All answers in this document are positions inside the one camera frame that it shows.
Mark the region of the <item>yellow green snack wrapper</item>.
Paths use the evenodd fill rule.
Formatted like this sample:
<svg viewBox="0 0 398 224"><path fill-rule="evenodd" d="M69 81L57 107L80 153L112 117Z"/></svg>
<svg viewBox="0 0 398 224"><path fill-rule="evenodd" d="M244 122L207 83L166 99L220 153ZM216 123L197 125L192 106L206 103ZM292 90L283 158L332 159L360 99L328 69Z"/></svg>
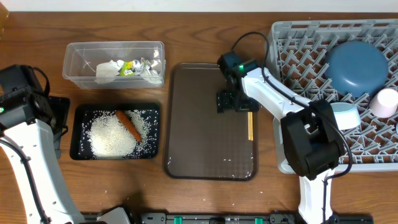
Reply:
<svg viewBox="0 0 398 224"><path fill-rule="evenodd" d="M133 61L124 62L119 71L119 75L120 76L131 76L133 74L134 74Z"/></svg>

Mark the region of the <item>orange carrot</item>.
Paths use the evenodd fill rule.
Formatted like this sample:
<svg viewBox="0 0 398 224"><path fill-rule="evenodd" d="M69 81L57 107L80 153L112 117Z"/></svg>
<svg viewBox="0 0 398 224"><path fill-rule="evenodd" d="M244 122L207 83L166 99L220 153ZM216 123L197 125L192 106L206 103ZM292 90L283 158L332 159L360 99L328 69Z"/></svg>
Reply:
<svg viewBox="0 0 398 224"><path fill-rule="evenodd" d="M121 122L121 124L134 136L137 142L141 143L141 135L137 131L134 124L130 121L129 117L123 110L116 110L116 117Z"/></svg>

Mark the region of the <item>dark blue plate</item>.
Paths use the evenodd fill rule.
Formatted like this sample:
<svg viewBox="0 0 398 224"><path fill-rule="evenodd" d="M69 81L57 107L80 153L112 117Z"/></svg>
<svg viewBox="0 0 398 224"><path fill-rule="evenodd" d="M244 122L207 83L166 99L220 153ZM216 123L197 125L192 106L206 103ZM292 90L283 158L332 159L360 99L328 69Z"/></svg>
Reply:
<svg viewBox="0 0 398 224"><path fill-rule="evenodd" d="M375 46L362 41L348 41L333 48L325 58L325 77L340 94L358 98L375 95L388 76L387 59Z"/></svg>

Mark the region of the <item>white napkin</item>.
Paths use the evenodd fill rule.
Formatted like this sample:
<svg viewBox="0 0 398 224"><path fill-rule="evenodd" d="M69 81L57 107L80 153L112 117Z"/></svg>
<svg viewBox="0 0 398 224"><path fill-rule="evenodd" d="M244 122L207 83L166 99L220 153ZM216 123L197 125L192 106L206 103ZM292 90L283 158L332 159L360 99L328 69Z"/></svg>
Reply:
<svg viewBox="0 0 398 224"><path fill-rule="evenodd" d="M112 82L119 75L119 71L123 63L123 60L110 60L109 62L97 65L95 82L97 84L106 84Z"/></svg>

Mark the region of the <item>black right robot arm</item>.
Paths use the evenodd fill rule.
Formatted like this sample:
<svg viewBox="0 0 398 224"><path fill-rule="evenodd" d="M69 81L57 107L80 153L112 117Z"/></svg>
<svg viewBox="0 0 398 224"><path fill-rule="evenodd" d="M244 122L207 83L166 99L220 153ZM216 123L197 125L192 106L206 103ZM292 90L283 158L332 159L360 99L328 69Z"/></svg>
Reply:
<svg viewBox="0 0 398 224"><path fill-rule="evenodd" d="M257 112L265 107L279 121L285 158L299 175L299 215L305 223L332 222L330 182L345 149L331 104L295 94L255 60L242 62L234 51L217 65L227 89L216 95L217 111Z"/></svg>

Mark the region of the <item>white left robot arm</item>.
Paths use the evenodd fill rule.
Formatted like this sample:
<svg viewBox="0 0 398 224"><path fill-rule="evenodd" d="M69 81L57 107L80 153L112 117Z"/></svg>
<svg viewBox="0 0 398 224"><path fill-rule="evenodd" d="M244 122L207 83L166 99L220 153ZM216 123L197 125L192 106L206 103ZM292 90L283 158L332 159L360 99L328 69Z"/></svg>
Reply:
<svg viewBox="0 0 398 224"><path fill-rule="evenodd" d="M58 164L60 139L67 133L70 100L50 96L37 67L1 70L1 148L11 163L28 223L132 223L123 207L82 214Z"/></svg>

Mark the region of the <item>light blue bowl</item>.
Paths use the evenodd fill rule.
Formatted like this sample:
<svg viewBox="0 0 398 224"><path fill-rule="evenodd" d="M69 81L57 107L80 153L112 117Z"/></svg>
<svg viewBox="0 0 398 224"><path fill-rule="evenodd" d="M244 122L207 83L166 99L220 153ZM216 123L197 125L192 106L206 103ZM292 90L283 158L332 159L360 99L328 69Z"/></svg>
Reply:
<svg viewBox="0 0 398 224"><path fill-rule="evenodd" d="M361 124L356 105L345 102L331 104L339 130L353 129Z"/></svg>

